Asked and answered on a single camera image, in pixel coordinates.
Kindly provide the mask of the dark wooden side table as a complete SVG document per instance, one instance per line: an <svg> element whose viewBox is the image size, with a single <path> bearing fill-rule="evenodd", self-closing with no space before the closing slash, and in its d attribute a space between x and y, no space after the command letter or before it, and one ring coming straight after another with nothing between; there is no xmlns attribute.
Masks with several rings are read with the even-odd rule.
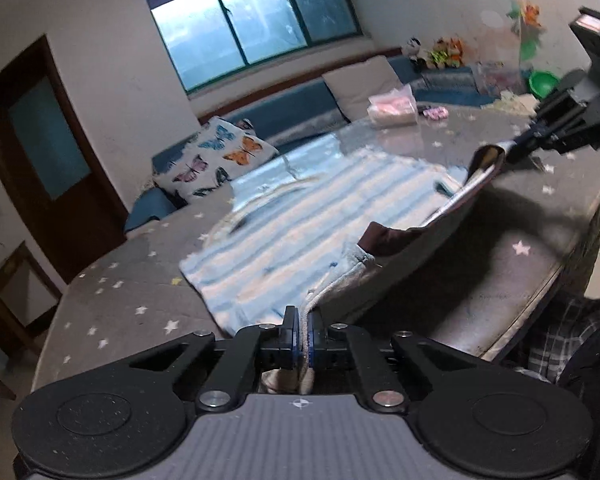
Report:
<svg viewBox="0 0 600 480"><path fill-rule="evenodd" d="M0 240L0 249L0 396L14 400L8 374L41 355L67 283L26 238Z"/></svg>

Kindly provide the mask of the orange plush toys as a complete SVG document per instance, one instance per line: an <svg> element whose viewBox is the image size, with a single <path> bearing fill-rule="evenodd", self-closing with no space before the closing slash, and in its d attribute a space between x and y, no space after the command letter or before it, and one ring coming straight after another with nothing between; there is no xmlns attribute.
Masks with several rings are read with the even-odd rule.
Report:
<svg viewBox="0 0 600 480"><path fill-rule="evenodd" d="M428 52L426 61L432 70L464 67L463 40L460 37L440 38Z"/></svg>

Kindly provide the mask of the beige cushion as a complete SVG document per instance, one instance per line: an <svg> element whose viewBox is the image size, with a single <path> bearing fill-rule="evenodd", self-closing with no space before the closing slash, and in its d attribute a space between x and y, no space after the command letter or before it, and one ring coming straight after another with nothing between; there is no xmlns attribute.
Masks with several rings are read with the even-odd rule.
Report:
<svg viewBox="0 0 600 480"><path fill-rule="evenodd" d="M385 56L374 56L365 62L331 70L323 75L323 79L349 122L367 116L371 96L403 87Z"/></svg>

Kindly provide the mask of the blue striped knit sweater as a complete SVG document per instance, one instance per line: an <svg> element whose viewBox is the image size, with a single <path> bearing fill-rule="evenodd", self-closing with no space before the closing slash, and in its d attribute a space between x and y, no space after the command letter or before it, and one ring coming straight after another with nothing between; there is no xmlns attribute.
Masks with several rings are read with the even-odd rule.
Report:
<svg viewBox="0 0 600 480"><path fill-rule="evenodd" d="M229 335L277 324L351 322L424 264L501 171L506 148L483 145L466 168L361 148L320 176L250 200L180 263Z"/></svg>

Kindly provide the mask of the dark wooden door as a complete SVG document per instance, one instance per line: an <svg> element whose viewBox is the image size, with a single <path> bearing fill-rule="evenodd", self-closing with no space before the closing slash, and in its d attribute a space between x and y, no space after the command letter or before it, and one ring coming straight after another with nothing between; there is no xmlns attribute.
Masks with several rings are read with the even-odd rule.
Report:
<svg viewBox="0 0 600 480"><path fill-rule="evenodd" d="M66 283L125 240L128 211L87 140L45 37L0 73L0 179Z"/></svg>

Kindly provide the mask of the blue sofa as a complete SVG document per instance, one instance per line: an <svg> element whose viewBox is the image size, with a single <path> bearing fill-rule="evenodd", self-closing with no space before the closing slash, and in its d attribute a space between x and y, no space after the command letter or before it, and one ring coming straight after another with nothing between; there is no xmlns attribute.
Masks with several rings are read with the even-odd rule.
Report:
<svg viewBox="0 0 600 480"><path fill-rule="evenodd" d="M494 101L478 91L469 67L416 72L403 55L388 59L402 84L409 84L419 102L480 107ZM285 153L349 122L321 77L276 92L257 102L220 113L219 118L250 126L259 138ZM140 194L126 218L126 234L184 207L186 201L157 188Z"/></svg>

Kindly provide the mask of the clear plastic storage box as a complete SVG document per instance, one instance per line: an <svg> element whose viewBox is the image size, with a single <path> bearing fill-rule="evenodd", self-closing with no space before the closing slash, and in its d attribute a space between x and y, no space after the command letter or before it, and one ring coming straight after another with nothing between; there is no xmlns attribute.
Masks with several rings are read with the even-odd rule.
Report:
<svg viewBox="0 0 600 480"><path fill-rule="evenodd" d="M478 62L471 66L476 86L481 94L501 95L503 91L521 94L526 92L526 84L518 65L504 62Z"/></svg>

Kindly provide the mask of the pink scrunchie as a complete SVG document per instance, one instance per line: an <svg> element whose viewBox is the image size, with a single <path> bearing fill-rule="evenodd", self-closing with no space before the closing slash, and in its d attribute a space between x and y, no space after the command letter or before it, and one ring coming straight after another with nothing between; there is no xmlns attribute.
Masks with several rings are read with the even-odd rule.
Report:
<svg viewBox="0 0 600 480"><path fill-rule="evenodd" d="M449 117L449 111L443 106L429 107L422 112L422 114L429 120L438 122L439 120L445 120Z"/></svg>

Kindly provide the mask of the butterfly print pillow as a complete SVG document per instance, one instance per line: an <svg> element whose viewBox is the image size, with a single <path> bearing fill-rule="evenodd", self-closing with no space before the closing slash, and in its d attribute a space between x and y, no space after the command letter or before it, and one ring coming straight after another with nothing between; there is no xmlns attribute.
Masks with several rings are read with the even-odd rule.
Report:
<svg viewBox="0 0 600 480"><path fill-rule="evenodd" d="M154 182L190 204L278 155L273 145L251 130L213 117L187 139L152 159Z"/></svg>

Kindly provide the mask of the green plastic bowl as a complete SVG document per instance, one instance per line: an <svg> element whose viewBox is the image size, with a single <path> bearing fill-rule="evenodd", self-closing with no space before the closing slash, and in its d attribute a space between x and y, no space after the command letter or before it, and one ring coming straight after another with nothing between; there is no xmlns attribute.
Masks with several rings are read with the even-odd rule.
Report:
<svg viewBox="0 0 600 480"><path fill-rule="evenodd" d="M560 78L546 70L534 70L528 77L528 86L531 93L539 100L544 100L550 95Z"/></svg>

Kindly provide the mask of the colourful paper pinwheel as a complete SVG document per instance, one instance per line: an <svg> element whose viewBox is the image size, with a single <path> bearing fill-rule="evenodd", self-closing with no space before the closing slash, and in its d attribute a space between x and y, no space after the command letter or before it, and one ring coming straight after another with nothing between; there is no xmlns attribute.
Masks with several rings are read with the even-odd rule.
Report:
<svg viewBox="0 0 600 480"><path fill-rule="evenodd" d="M540 7L529 0L512 0L507 16L513 21L512 32L519 37L519 61L532 60L541 47L545 29L540 23Z"/></svg>

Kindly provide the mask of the green framed window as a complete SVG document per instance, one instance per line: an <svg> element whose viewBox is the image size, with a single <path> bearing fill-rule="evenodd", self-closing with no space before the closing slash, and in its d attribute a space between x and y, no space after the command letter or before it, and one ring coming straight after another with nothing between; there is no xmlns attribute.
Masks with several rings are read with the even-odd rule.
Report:
<svg viewBox="0 0 600 480"><path fill-rule="evenodd" d="M185 92L361 35L351 0L146 0Z"/></svg>

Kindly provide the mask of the pink tissue pack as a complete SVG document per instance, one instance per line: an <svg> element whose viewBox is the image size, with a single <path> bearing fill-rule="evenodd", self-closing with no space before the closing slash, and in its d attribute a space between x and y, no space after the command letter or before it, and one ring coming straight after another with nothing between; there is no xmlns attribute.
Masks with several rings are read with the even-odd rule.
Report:
<svg viewBox="0 0 600 480"><path fill-rule="evenodd" d="M367 115L379 127L409 126L417 122L417 103L409 84L400 89L370 96Z"/></svg>

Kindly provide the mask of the panda plush toy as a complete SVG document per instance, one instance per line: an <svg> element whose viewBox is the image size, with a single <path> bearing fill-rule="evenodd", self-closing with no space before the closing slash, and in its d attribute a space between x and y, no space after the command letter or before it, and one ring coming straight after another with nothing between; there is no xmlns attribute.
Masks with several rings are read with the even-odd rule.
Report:
<svg viewBox="0 0 600 480"><path fill-rule="evenodd" d="M416 37L407 40L402 47L402 54L410 60L416 73L428 70L428 61L422 56L422 43Z"/></svg>

